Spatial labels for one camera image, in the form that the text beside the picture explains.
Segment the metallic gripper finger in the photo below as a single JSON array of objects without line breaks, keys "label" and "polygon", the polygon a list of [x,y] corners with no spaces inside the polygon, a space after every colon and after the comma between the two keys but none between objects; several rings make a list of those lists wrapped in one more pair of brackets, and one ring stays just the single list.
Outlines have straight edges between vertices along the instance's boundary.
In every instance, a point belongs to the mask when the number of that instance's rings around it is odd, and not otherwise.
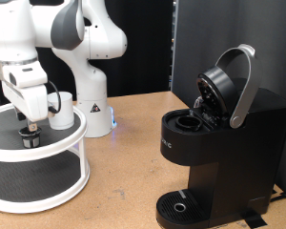
[{"label": "metallic gripper finger", "polygon": [[37,123],[27,120],[27,126],[30,132],[36,132],[38,129]]}]

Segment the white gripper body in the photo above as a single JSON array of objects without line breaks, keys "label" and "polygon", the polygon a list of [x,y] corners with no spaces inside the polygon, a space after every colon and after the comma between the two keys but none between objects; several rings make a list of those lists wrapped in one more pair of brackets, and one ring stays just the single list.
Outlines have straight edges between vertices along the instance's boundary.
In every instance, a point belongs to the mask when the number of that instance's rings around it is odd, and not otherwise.
[{"label": "white gripper body", "polygon": [[30,121],[36,122],[48,117],[48,94],[44,85],[16,89],[3,81],[2,89],[4,96]]}]

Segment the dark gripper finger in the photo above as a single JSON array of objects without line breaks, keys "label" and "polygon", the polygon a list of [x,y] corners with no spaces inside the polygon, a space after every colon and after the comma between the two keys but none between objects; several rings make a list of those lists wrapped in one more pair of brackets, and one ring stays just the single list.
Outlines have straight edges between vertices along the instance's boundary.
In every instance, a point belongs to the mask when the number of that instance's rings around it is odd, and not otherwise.
[{"label": "dark gripper finger", "polygon": [[15,113],[16,113],[16,117],[19,121],[25,120],[26,116],[18,109],[18,108],[14,108]]}]

